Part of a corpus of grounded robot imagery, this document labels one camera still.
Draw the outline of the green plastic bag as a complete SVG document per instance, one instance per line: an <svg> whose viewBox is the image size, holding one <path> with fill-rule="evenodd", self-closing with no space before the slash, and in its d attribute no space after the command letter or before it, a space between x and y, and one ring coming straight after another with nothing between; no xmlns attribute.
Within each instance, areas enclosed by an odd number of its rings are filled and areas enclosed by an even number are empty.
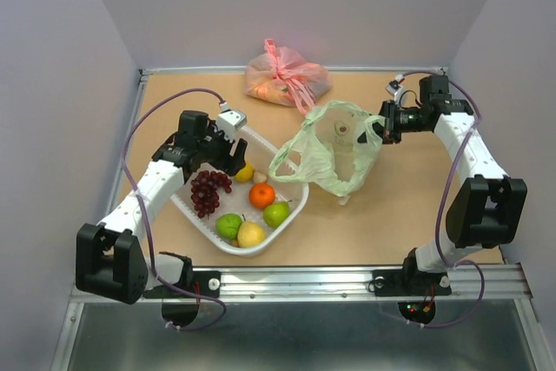
<svg viewBox="0 0 556 371"><path fill-rule="evenodd" d="M298 133L285 142L268 167L276 182L314 183L347 204L361 189L378 160L382 141L373 123L384 127L383 116L373 115L352 102L330 101L308 112ZM357 138L367 132L368 143Z"/></svg>

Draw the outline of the orange fake tangerine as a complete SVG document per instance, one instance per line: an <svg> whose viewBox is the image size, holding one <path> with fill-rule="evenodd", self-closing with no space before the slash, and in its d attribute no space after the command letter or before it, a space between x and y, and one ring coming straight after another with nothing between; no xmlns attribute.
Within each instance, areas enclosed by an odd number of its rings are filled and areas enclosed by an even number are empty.
<svg viewBox="0 0 556 371"><path fill-rule="evenodd" d="M275 190L266 182L256 183L250 189L248 199L256 209L265 209L275 202Z"/></svg>

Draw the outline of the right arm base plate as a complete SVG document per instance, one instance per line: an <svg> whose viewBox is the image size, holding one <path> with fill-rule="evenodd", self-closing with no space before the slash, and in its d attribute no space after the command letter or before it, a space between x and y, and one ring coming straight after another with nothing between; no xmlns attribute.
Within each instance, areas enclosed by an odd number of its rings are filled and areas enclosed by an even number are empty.
<svg viewBox="0 0 556 371"><path fill-rule="evenodd" d="M380 269L373 272L374 293L379 297L419 297L450 295L452 289L447 275L417 271L407 278L401 268Z"/></svg>

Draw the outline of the green fake pear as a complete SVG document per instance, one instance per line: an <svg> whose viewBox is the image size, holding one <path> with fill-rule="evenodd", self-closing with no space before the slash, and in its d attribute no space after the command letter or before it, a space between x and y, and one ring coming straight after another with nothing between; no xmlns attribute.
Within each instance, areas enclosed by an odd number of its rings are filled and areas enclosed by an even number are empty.
<svg viewBox="0 0 556 371"><path fill-rule="evenodd" d="M263 220L272 229L277 229L289 217L291 211L289 201L276 202L263 210Z"/></svg>

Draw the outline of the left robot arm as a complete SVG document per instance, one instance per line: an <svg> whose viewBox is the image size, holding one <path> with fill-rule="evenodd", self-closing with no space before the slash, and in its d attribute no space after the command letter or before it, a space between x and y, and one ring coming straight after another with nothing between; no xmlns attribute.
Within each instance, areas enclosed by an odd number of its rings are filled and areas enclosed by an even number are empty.
<svg viewBox="0 0 556 371"><path fill-rule="evenodd" d="M76 287L126 304L163 285L172 295L193 287L192 268L180 255L142 252L151 223L189 178L208 164L228 176L245 165L248 143L237 138L247 123L239 110L224 108L216 119L195 110L181 113L178 127L152 156L132 190L99 223L85 223L76 235Z"/></svg>

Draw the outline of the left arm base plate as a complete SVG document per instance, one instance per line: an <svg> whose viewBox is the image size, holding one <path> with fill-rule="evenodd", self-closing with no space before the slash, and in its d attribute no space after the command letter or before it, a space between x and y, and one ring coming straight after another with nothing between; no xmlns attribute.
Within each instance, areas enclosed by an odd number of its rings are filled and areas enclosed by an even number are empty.
<svg viewBox="0 0 556 371"><path fill-rule="evenodd" d="M192 279L188 282L180 280L175 286L184 289L195 295L203 295L212 298L220 297L220 285L215 282L220 282L222 273L217 270L203 270L194 271ZM180 295L170 288L163 286L161 283L150 290L143 292L142 297L148 300L154 299L177 299L185 298L185 295Z"/></svg>

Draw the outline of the green fake apple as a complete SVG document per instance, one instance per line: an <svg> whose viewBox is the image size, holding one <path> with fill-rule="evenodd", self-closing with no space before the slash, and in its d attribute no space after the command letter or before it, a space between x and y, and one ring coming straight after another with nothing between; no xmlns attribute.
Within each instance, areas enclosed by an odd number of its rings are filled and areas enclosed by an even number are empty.
<svg viewBox="0 0 556 371"><path fill-rule="evenodd" d="M217 234L224 239L233 240L237 237L243 218L237 214L225 214L220 216L215 223Z"/></svg>

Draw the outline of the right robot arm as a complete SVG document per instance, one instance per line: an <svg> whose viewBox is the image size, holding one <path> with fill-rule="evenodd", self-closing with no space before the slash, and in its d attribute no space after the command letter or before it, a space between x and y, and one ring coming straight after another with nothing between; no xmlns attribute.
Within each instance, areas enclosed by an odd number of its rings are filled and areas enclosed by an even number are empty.
<svg viewBox="0 0 556 371"><path fill-rule="evenodd" d="M400 142L406 133L432 132L452 160L448 182L457 179L452 201L442 193L433 240L412 249L401 268L388 269L374 278L380 295L417 295L427 288L446 293L446 271L467 256L513 241L525 205L527 186L512 178L494 160L478 126L482 119L473 99L454 98L454 83L446 75L422 72L419 93L412 107L405 106L405 74L387 85L392 98L383 102L383 124L373 132L384 144Z"/></svg>

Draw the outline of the red fake grapes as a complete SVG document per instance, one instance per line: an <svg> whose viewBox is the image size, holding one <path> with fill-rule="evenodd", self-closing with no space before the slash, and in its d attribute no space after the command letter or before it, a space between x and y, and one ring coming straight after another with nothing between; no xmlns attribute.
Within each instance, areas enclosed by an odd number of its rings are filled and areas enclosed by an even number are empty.
<svg viewBox="0 0 556 371"><path fill-rule="evenodd" d="M210 217L220 207L219 191L232 191L232 180L222 172L202 170L191 181L190 199L193 210L200 217Z"/></svg>

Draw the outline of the yellow fake round pear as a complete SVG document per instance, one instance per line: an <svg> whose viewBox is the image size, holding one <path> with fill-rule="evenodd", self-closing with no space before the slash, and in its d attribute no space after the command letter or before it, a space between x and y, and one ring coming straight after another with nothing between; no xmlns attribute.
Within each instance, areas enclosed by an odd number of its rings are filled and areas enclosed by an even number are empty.
<svg viewBox="0 0 556 371"><path fill-rule="evenodd" d="M262 226L251 222L241 215L242 224L238 228L236 240L240 248L252 248L261 244L266 239L266 233Z"/></svg>

